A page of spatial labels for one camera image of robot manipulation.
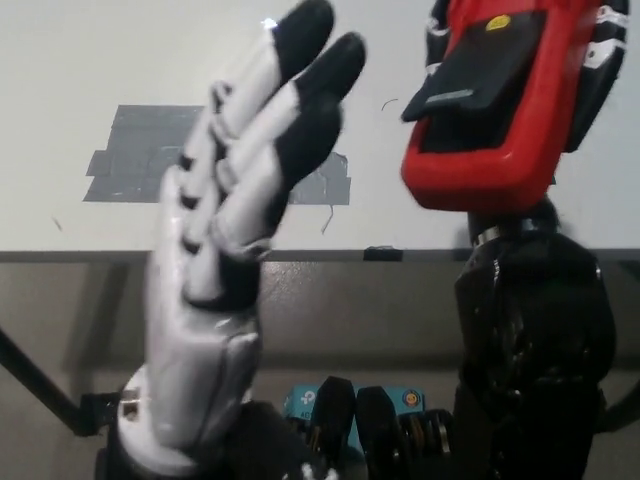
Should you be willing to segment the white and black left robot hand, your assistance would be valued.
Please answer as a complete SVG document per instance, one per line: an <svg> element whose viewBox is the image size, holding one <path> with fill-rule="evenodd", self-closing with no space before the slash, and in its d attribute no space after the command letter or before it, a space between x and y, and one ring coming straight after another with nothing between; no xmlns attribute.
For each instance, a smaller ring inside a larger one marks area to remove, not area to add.
<svg viewBox="0 0 640 480"><path fill-rule="evenodd" d="M302 1L214 81L160 184L146 267L145 360L120 411L123 479L332 479L270 406L251 399L262 350L261 266L292 190L331 155L366 62L331 39L334 10Z"/></svg>

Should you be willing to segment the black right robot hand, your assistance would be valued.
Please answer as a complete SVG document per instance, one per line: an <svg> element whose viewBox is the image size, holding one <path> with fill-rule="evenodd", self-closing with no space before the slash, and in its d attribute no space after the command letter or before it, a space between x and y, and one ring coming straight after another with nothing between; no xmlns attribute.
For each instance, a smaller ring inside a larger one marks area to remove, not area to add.
<svg viewBox="0 0 640 480"><path fill-rule="evenodd" d="M620 72L626 1L438 1L402 179L423 208L463 212L474 247L568 245L547 192Z"/></svg>

